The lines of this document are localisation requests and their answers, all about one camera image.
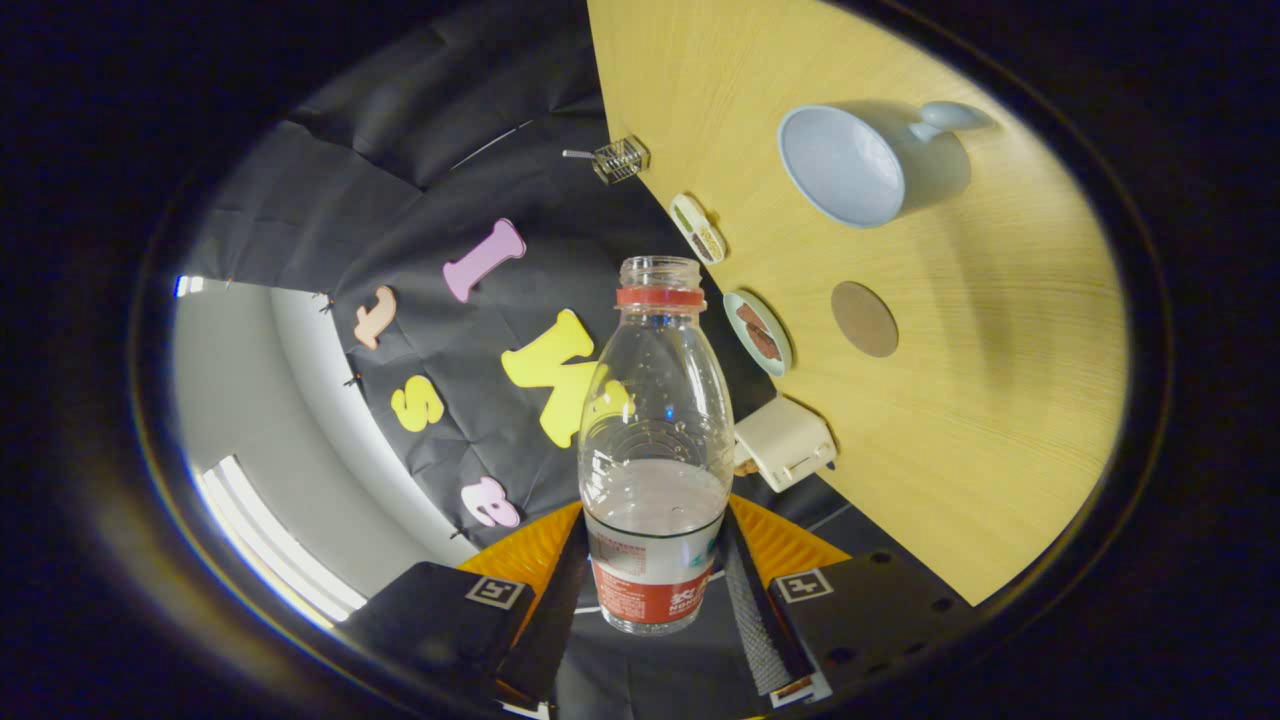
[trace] mug handle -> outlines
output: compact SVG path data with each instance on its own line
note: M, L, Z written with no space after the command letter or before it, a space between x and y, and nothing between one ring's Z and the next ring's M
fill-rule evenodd
M928 142L943 132L977 129L995 124L982 110L961 102L925 102L919 123L911 123L911 135Z

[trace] bottle label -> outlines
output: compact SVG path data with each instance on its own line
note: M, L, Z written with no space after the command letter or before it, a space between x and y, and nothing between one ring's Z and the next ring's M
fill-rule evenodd
M584 512L600 606L632 623L678 620L703 602L724 514L690 533L653 537L611 528Z

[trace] orange plastic part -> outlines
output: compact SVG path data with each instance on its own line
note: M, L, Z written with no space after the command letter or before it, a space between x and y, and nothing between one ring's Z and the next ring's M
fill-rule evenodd
M534 603L520 624L522 633L543 600L547 584L550 583L556 564L559 561L561 550L564 547L564 539L573 529L581 510L581 502L566 505L484 548L471 560L458 565L458 570L515 580L532 588Z
M838 547L749 500L731 495L728 503L733 509L733 516L737 518L742 537L746 538L746 548L751 551L751 561L764 587L769 587L773 578L850 559L850 555Z

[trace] white wall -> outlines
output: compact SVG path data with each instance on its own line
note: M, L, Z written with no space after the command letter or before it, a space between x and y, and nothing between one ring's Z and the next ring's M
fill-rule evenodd
M334 450L383 510L429 548L434 561L460 565L476 553L475 546L462 536L448 539L453 525L396 456L360 388L343 386L351 379L351 366L333 319L320 313L326 302L307 292L271 290L276 331L302 398Z
M388 461L358 391L330 382L334 355L342 374L346 360L328 316L310 310L328 336L298 322L308 300L220 282L178 300L174 382L188 462L201 473L236 455L280 523L365 596L420 560L457 564L474 550L447 539L452 529L411 492L394 455Z

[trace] red bottle cap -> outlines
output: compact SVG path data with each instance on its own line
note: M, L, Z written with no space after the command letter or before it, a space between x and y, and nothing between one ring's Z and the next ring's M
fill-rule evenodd
M618 305L703 306L701 288L634 284L618 288Z

